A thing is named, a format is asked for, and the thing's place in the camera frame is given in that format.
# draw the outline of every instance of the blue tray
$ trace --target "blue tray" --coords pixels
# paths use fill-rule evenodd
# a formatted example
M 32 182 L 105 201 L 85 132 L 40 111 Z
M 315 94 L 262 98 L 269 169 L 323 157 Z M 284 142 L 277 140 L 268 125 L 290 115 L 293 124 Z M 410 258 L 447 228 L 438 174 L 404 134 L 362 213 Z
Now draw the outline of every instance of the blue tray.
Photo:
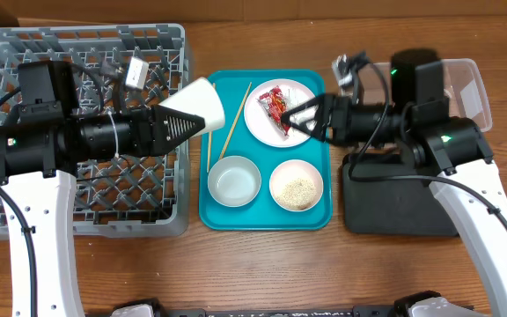
M 217 84 L 224 106 L 226 124 L 212 134 L 210 164 L 215 165 L 228 136 L 234 117 L 247 86 L 252 92 L 258 85 L 277 78 L 296 80 L 315 95 L 325 91 L 322 77 L 311 70 L 221 70 L 209 77 Z M 217 203 L 207 188 L 207 149 L 209 136 L 202 136 L 199 215 L 205 225 L 215 230 L 318 230 L 332 217 L 330 149 L 314 139 L 295 147 L 279 149 L 263 144 L 247 129 L 244 113 L 240 115 L 225 156 L 239 155 L 251 159 L 261 172 L 259 194 L 247 205 L 228 208 Z M 269 193 L 269 178 L 273 170 L 289 159 L 302 159 L 314 165 L 322 174 L 324 194 L 320 201 L 305 212 L 290 212 L 281 208 Z

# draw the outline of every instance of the transparent plastic container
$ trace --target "transparent plastic container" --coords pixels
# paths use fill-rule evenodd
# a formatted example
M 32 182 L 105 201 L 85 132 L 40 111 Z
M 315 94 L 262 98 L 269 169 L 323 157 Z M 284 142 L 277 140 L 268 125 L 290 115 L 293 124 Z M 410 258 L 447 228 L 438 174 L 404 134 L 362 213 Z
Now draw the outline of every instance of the transparent plastic container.
M 444 59 L 442 63 L 445 95 L 450 98 L 449 115 L 473 119 L 482 132 L 492 129 L 489 99 L 476 63 L 467 58 Z M 390 63 L 377 63 L 377 66 L 387 78 L 390 89 Z M 385 95 L 372 68 L 363 68 L 359 77 L 365 89 L 365 104 L 384 102 Z

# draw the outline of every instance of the round plate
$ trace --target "round plate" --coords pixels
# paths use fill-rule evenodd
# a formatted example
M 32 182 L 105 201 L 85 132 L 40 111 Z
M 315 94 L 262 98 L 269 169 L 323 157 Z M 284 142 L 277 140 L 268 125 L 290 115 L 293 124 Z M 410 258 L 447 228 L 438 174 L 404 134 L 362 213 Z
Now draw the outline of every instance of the round plate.
M 265 92 L 270 91 L 275 86 L 279 86 L 283 95 L 289 97 L 293 106 L 298 106 L 314 98 L 314 94 L 305 85 L 290 79 L 273 79 L 257 86 L 244 105 L 244 119 L 250 132 L 263 143 L 279 148 L 299 145 L 310 137 L 301 131 L 290 128 L 289 135 L 284 133 L 269 118 L 263 106 L 258 102 L 258 98 Z M 315 108 L 302 112 L 302 116 L 314 117 Z
M 261 188 L 261 174 L 251 160 L 229 156 L 212 166 L 207 182 L 210 195 L 218 203 L 239 207 L 257 196 Z
M 306 178 L 311 180 L 316 187 L 316 196 L 312 204 L 303 210 L 292 210 L 281 205 L 277 200 L 276 196 L 283 190 L 283 188 L 291 181 L 297 178 Z M 322 175 L 312 164 L 303 161 L 301 159 L 291 159 L 281 163 L 271 174 L 269 179 L 269 193 L 273 200 L 283 209 L 293 212 L 307 211 L 314 207 L 316 203 L 322 198 L 324 193 L 324 181 Z

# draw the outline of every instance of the gray plastic crate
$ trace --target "gray plastic crate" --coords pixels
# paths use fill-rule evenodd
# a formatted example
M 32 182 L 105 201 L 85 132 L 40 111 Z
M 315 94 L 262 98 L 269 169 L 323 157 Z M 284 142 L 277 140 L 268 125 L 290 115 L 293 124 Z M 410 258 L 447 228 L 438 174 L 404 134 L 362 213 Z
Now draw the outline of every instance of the gray plastic crate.
M 127 94 L 128 106 L 158 104 L 191 79 L 191 51 L 176 24 L 0 28 L 0 98 L 18 85 L 20 63 L 44 59 L 96 67 L 103 60 L 124 63 L 136 56 L 150 63 L 145 91 Z M 75 77 L 81 112 L 99 106 L 86 75 Z M 106 106 L 113 87 L 101 78 Z M 0 111 L 0 124 L 20 94 Z M 111 175 L 77 184 L 74 233 L 111 238 L 174 236 L 188 225 L 190 166 L 188 143 L 165 157 L 88 161 L 79 178 Z M 0 240 L 7 239 L 0 198 Z

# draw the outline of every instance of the wooden chopstick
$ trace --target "wooden chopstick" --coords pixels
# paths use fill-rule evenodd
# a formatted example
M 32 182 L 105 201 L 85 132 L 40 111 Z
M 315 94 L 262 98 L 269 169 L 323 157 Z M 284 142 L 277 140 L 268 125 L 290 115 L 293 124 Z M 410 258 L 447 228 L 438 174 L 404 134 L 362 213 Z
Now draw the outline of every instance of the wooden chopstick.
M 212 88 L 216 90 L 217 84 L 212 83 Z M 209 132 L 209 150 L 207 151 L 207 173 L 210 170 L 210 147 L 212 146 L 212 131 Z
M 242 109 L 244 108 L 244 104 L 246 103 L 247 94 L 250 93 L 250 88 L 252 88 L 252 82 L 247 87 L 246 94 L 244 95 L 244 99 L 242 99 L 242 104 L 239 106 L 238 113 L 236 114 L 236 118 L 234 118 L 234 123 L 230 128 L 230 132 L 228 133 L 228 137 L 226 138 L 226 142 L 224 143 L 224 147 L 222 148 L 222 152 L 220 153 L 221 159 L 224 157 L 224 153 L 226 152 L 226 148 L 228 147 L 228 143 L 230 142 L 230 138 L 232 137 L 232 133 L 234 133 L 234 128 L 236 128 L 236 123 L 238 123 L 239 115 L 242 113 Z

